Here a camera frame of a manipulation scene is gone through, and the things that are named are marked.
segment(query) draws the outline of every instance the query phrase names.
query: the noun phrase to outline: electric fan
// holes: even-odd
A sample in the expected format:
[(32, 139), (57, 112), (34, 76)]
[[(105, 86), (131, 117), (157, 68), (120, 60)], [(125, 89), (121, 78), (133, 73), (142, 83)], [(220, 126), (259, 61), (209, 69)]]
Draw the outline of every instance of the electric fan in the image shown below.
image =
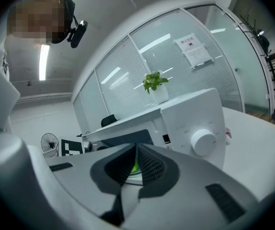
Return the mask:
[(44, 152), (56, 148), (57, 137), (51, 133), (46, 133), (41, 139), (41, 145)]

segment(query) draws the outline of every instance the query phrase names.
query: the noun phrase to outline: glass wall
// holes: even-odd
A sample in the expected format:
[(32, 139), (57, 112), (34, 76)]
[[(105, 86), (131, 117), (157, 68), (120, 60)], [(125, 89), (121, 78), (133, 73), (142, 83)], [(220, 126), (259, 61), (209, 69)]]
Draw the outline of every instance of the glass wall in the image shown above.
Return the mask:
[(215, 6), (187, 9), (212, 33), (241, 80), (245, 109), (269, 113), (268, 89), (261, 63), (246, 36), (234, 21)]
[(142, 87), (148, 71), (128, 37), (109, 53), (95, 71), (108, 111), (117, 120), (155, 105)]
[[(195, 69), (175, 43), (192, 33), (213, 59)], [(162, 70), (169, 79), (165, 86), (170, 98), (216, 88), (224, 107), (242, 111), (239, 88), (224, 54), (210, 34), (188, 14), (181, 10), (170, 12), (141, 27), (131, 37), (149, 69)]]
[(108, 117), (98, 81), (94, 73), (91, 74), (81, 89), (81, 98), (86, 116), (93, 131), (101, 128), (101, 121)]
[(76, 97), (73, 105), (74, 105), (75, 114), (76, 114), (77, 121), (78, 121), (78, 124), (79, 124), (79, 127), (80, 127), (80, 130), (81, 130), (82, 134), (91, 133), (92, 130), (91, 130), (91, 127), (90, 127), (89, 122), (87, 120), (86, 114), (84, 112), (84, 108), (83, 108), (80, 93)]

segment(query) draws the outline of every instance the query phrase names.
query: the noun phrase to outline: headset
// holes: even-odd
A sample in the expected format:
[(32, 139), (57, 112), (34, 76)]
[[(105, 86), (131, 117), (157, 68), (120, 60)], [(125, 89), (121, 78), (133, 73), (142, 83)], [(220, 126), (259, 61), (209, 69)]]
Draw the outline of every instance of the headset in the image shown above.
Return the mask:
[[(63, 2), (64, 2), (65, 31), (58, 33), (57, 38), (53, 38), (51, 42), (53, 44), (61, 43), (69, 34), (67, 41), (70, 42), (70, 46), (72, 48), (76, 48), (88, 27), (88, 23), (86, 21), (81, 21), (81, 23), (78, 24), (77, 19), (74, 15), (75, 3), (73, 0), (63, 0)], [(76, 27), (71, 28), (71, 23), (73, 19), (75, 20), (75, 24), (77, 28)]]

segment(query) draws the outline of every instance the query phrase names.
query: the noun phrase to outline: round dial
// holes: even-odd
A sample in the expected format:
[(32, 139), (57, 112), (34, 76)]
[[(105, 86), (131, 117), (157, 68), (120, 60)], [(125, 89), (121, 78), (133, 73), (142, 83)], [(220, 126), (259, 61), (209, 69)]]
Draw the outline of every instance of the round dial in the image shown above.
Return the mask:
[(192, 148), (199, 156), (210, 154), (216, 146), (216, 136), (208, 129), (196, 131), (189, 141)]

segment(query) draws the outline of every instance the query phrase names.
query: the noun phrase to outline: wooden floor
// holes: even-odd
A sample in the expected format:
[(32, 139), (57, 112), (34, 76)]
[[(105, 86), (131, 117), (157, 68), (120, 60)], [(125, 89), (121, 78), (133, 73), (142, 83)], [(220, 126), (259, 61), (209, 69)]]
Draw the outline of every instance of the wooden floor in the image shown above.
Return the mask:
[(264, 114), (264, 113), (258, 113), (258, 112), (254, 112), (254, 111), (246, 111), (246, 114), (249, 114), (251, 116), (255, 116), (257, 118), (263, 119), (267, 122), (270, 122), (272, 124), (275, 125), (275, 121), (272, 119), (272, 117), (268, 114)]

